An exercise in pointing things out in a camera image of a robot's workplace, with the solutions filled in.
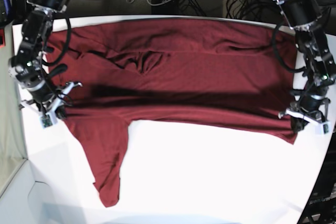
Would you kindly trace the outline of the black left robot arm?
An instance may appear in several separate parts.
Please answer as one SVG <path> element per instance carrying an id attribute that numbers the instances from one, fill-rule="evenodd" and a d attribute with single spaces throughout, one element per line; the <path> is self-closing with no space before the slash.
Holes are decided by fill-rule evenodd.
<path id="1" fill-rule="evenodd" d="M 293 132 L 302 131 L 312 124 L 319 134 L 332 131 L 327 112 L 321 112 L 323 105 L 328 108 L 328 89 L 335 84 L 335 62 L 329 49 L 326 34 L 319 20 L 322 12 L 316 0 L 274 0 L 280 9 L 284 22 L 295 31 L 296 47 L 303 54 L 305 66 L 299 69 L 285 64 L 276 46 L 272 48 L 280 64 L 291 73 L 302 73 L 307 78 L 303 89 L 293 89 L 291 95 L 298 97 L 290 106 L 278 114 L 279 118 L 290 116 Z"/>

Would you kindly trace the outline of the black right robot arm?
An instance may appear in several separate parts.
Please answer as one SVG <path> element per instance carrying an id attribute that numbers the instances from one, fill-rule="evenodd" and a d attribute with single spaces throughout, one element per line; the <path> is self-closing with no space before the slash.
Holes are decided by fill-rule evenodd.
<path id="1" fill-rule="evenodd" d="M 59 87 L 52 78 L 67 70 L 61 60 L 68 50 L 71 40 L 71 23 L 66 19 L 66 40 L 59 56 L 51 62 L 44 60 L 45 55 L 53 52 L 47 45 L 52 33 L 54 18 L 67 9 L 70 0 L 27 0 L 33 9 L 23 21 L 22 42 L 16 55 L 8 62 L 8 72 L 22 89 L 27 90 L 32 99 L 23 100 L 22 108 L 29 108 L 38 114 L 43 127 L 49 127 L 62 118 L 62 109 L 69 100 L 70 91 L 81 85 L 80 82 L 68 82 Z"/>

